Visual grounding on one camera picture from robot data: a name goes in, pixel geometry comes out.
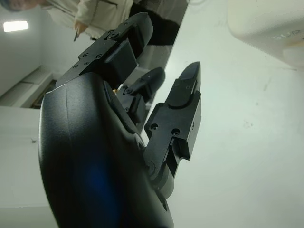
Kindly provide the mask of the person's pale hand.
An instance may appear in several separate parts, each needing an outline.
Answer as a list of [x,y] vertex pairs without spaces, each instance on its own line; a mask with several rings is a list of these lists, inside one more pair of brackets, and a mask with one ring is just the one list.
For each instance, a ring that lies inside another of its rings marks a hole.
[[75,20],[74,22],[74,30],[76,31],[76,34],[79,36],[81,33],[85,32],[85,30],[88,28],[88,26],[85,23],[82,23],[78,20]]

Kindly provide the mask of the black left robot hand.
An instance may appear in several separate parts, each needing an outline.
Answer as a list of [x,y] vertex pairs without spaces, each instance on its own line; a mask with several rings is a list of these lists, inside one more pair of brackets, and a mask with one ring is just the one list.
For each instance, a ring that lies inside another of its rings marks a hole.
[[172,228],[167,198],[201,122],[200,62],[188,65],[149,119],[160,67],[124,82],[152,36],[146,12],[87,48],[40,109],[41,176],[60,228]]

